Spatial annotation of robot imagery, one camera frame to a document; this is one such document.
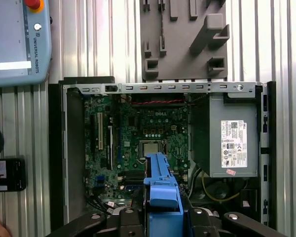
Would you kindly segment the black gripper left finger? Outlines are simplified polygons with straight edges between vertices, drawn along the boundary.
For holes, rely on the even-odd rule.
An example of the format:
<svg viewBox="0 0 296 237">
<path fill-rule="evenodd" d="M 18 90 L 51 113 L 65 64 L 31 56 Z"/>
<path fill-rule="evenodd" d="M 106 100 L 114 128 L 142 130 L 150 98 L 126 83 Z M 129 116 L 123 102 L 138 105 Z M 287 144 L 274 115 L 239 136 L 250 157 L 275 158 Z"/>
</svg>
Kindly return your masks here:
<svg viewBox="0 0 296 237">
<path fill-rule="evenodd" d="M 144 192 L 135 191 L 132 204 L 119 207 L 107 216 L 98 211 L 88 212 L 59 229 L 52 237 L 144 237 Z"/>
</svg>

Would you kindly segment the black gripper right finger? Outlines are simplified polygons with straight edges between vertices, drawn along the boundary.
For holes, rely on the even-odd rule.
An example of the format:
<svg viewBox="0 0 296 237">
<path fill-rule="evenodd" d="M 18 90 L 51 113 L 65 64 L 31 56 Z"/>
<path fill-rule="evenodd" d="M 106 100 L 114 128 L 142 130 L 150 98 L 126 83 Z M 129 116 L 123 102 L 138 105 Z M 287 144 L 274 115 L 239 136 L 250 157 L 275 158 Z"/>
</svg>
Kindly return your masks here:
<svg viewBox="0 0 296 237">
<path fill-rule="evenodd" d="M 184 210 L 185 237 L 283 237 L 284 235 L 242 213 L 227 212 L 221 219 L 205 208 L 193 207 L 180 193 Z"/>
</svg>

